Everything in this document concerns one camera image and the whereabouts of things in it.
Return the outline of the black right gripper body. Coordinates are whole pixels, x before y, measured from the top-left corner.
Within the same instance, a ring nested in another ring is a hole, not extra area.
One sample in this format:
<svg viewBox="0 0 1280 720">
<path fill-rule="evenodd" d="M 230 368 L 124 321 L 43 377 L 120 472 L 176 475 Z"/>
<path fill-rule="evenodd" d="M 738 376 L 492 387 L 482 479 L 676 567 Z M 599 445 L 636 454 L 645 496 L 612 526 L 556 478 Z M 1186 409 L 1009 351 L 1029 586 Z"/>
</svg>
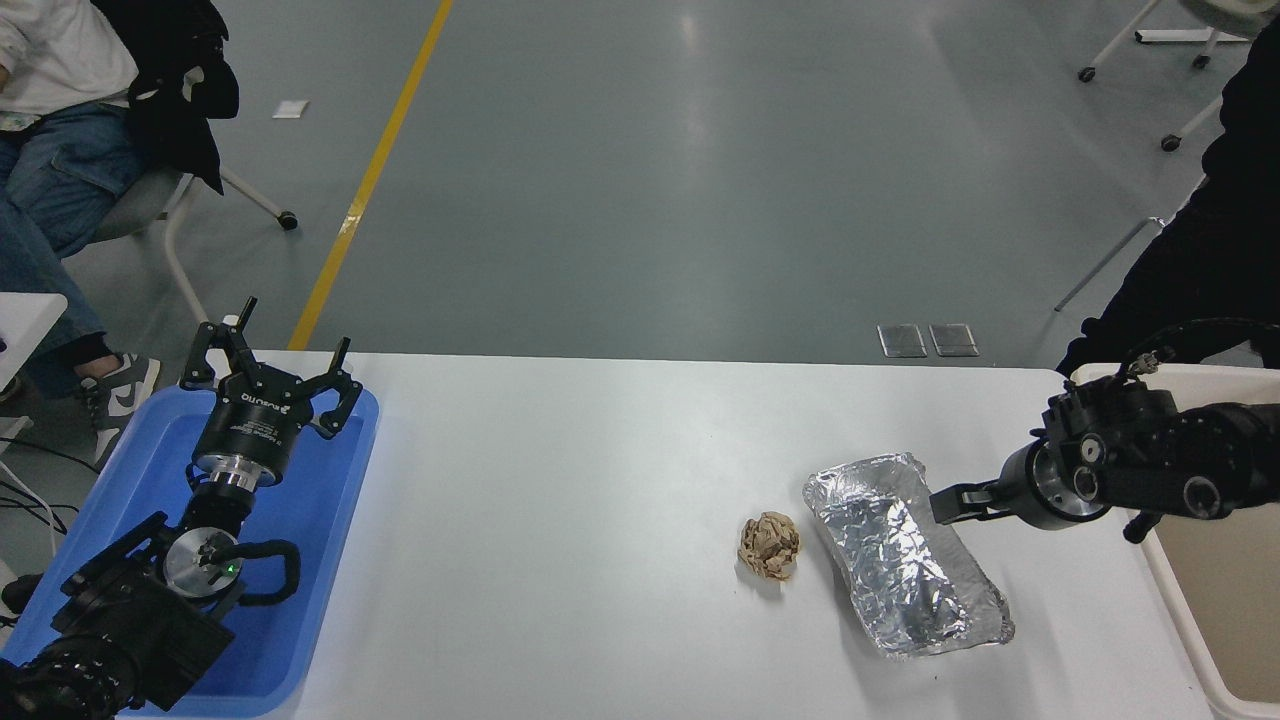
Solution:
<svg viewBox="0 0 1280 720">
<path fill-rule="evenodd" d="M 1048 529 L 1047 514 L 1036 479 L 1036 460 L 1044 442 L 1034 439 L 1015 451 L 1000 473 L 1000 503 L 1014 516 L 1037 529 Z"/>
</svg>

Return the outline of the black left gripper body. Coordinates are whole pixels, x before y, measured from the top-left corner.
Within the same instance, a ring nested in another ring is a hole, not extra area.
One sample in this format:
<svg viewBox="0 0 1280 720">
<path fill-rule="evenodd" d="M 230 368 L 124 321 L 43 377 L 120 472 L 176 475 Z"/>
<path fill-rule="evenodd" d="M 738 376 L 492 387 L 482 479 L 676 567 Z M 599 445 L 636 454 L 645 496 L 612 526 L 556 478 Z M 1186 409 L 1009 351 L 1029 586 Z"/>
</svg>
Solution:
<svg viewBox="0 0 1280 720">
<path fill-rule="evenodd" d="M 195 446 L 195 465 L 242 457 L 264 475 L 283 475 L 302 427 L 314 416 L 303 380 L 274 366 L 233 372 L 220 380 L 209 421 Z"/>
</svg>

